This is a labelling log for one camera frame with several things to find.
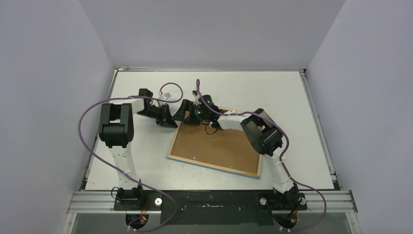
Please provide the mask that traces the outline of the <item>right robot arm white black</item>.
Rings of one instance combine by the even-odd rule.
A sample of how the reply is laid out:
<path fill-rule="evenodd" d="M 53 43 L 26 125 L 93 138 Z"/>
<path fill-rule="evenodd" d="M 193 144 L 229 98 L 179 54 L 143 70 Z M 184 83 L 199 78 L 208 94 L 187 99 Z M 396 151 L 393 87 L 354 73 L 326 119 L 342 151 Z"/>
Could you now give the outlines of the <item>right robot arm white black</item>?
<path fill-rule="evenodd" d="M 209 95 L 204 95 L 196 97 L 195 101 L 184 99 L 171 119 L 192 125 L 204 122 L 217 130 L 244 132 L 252 148 L 263 156 L 268 165 L 277 206 L 281 209 L 296 209 L 306 204 L 297 184 L 286 171 L 282 157 L 275 153 L 283 145 L 283 133 L 264 109 L 259 108 L 254 112 L 221 109 Z"/>

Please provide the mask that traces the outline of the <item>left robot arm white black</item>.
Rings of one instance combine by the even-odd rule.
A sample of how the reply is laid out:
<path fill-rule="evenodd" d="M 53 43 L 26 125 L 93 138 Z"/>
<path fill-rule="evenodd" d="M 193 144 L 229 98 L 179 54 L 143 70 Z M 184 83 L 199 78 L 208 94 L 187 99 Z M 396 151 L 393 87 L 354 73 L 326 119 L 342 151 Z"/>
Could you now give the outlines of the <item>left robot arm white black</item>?
<path fill-rule="evenodd" d="M 99 123 L 99 138 L 109 148 L 117 168 L 119 187 L 115 199 L 133 210 L 139 210 L 148 203 L 131 153 L 133 116 L 153 118 L 159 126 L 177 128 L 168 104 L 153 105 L 150 100 L 153 93 L 146 88 L 141 88 L 138 96 L 138 99 L 103 104 Z"/>

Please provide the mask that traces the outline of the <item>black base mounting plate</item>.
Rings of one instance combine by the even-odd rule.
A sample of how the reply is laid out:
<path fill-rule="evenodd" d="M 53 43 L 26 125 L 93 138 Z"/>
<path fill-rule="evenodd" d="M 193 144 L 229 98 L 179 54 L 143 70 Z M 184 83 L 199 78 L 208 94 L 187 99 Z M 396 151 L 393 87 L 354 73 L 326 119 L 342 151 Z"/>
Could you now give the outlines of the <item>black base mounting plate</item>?
<path fill-rule="evenodd" d="M 121 189 L 115 195 L 113 210 L 125 211 L 133 228 L 150 225 L 237 225 L 255 223 L 295 224 L 298 211 L 306 211 L 303 193 L 282 195 L 273 190 L 152 190 L 140 194 Z"/>

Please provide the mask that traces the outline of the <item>aluminium rail front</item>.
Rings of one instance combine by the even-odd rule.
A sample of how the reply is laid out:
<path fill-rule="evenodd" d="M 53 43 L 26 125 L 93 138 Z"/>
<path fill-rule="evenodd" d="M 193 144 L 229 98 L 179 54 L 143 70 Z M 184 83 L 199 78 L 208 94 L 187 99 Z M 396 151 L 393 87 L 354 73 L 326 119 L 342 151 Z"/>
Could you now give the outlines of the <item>aluminium rail front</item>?
<path fill-rule="evenodd" d="M 322 212 L 321 196 L 314 191 L 303 191 L 309 212 Z M 357 213 L 356 203 L 351 191 L 321 191 L 329 213 Z M 109 191 L 79 191 L 72 196 L 68 212 L 84 214 L 115 213 L 115 199 Z"/>

